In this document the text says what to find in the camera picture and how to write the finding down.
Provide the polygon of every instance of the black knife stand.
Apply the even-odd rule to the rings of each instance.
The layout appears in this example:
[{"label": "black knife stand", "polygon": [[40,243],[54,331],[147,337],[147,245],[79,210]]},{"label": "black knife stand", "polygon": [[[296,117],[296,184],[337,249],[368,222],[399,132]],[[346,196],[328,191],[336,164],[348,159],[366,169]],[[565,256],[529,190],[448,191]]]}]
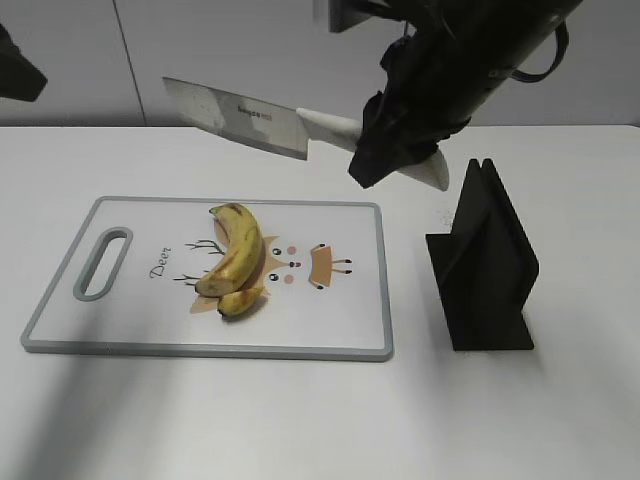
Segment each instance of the black knife stand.
[{"label": "black knife stand", "polygon": [[490,159],[469,162],[451,233],[426,238],[453,349],[533,349],[522,307],[538,261]]}]

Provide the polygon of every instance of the banana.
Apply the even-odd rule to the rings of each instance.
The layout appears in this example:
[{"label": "banana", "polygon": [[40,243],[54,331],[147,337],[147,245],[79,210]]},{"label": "banana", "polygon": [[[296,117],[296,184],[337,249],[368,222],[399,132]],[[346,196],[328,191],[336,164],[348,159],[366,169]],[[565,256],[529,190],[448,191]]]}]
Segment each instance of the banana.
[{"label": "banana", "polygon": [[249,310],[264,287],[249,288],[224,295],[218,302],[218,313],[224,317],[235,317]]},{"label": "banana", "polygon": [[253,214],[242,205],[227,203],[209,210],[229,237],[224,258],[196,283],[204,297],[222,297],[238,290],[256,269],[263,241]]}]

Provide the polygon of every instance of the gray wall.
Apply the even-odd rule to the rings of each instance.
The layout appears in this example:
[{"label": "gray wall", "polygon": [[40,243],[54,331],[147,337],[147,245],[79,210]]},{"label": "gray wall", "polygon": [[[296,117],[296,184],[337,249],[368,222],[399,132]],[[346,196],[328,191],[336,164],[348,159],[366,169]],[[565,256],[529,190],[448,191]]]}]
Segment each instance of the gray wall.
[{"label": "gray wall", "polygon": [[[50,81],[35,104],[0,100],[1,125],[179,124],[162,76],[359,118],[401,32],[374,19],[331,35],[314,25],[311,0],[115,4],[122,30],[112,0],[2,0],[0,22]],[[473,123],[640,124],[638,19],[637,0],[585,0],[560,69],[537,85],[508,81]],[[523,68],[544,70],[553,49],[547,41]]]}]

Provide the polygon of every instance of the cutting board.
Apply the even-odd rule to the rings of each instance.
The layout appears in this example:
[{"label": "cutting board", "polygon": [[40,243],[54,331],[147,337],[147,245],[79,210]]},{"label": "cutting board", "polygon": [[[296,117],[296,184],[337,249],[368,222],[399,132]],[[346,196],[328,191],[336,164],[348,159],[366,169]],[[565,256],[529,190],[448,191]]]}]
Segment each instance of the cutting board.
[{"label": "cutting board", "polygon": [[[230,201],[253,212],[265,247],[256,275],[265,292],[234,321],[193,287],[228,244],[208,210]],[[39,353],[385,361],[393,341],[380,209],[100,198],[22,344]]]}]

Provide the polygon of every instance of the cleaver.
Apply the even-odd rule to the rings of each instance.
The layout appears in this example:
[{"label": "cleaver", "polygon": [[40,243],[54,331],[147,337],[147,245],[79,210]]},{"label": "cleaver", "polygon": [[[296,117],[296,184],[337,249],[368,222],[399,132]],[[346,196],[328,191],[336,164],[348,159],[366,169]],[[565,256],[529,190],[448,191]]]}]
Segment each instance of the cleaver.
[{"label": "cleaver", "polygon": [[[309,140],[355,152],[362,132],[357,120],[306,108],[287,108],[174,78],[162,80],[186,124],[267,152],[307,160]],[[398,172],[438,190],[449,187],[449,171],[440,150],[424,162]]]}]

